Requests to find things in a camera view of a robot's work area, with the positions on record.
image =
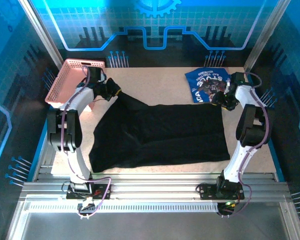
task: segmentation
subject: beige table surface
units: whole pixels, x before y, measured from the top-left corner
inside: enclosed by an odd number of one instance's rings
[[[126,94],[150,105],[194,104],[185,73],[197,67],[136,67],[107,68],[108,78],[118,83]],[[229,74],[243,72],[242,67],[226,68]],[[94,130],[107,109],[114,103],[100,100],[95,103],[92,112],[83,112],[80,116],[83,141],[81,150],[89,169],[89,153],[94,143]],[[233,155],[237,140],[235,132],[242,113],[240,104],[233,111],[222,109],[224,134],[230,156]],[[142,166],[136,168],[112,168],[105,173],[220,173],[229,160],[203,162],[182,165]],[[248,173],[275,173],[276,169],[268,145],[264,145],[250,160]],[[57,152],[52,167],[52,174],[69,174],[66,157]]]

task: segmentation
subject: black fabric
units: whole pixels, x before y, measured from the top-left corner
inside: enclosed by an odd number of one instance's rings
[[[121,92],[94,130],[93,172],[230,159],[220,106],[156,105]]]

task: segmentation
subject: blue t-shirt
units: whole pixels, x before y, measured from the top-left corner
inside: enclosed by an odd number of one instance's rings
[[[185,74],[194,103],[209,103],[214,95],[226,89],[230,75],[224,68],[200,67]]]

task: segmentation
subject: pink basket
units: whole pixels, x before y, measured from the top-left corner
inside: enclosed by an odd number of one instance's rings
[[[45,102],[54,108],[59,108],[66,103],[75,93],[77,85],[84,79],[82,66],[102,68],[104,72],[105,63],[103,61],[83,60],[83,59],[66,59],[60,72],[54,80],[54,83],[45,98]],[[91,112],[95,103],[91,102],[84,109],[85,112]]]

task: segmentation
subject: gear logo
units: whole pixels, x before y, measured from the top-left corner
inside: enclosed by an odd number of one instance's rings
[[[134,9],[139,10],[140,14],[145,14],[147,17],[158,15],[161,17],[164,14],[170,14],[171,10],[176,10],[176,5],[181,4],[180,0],[135,0]]]
[[[12,24],[19,15],[18,0],[0,0],[0,15],[8,23]]]

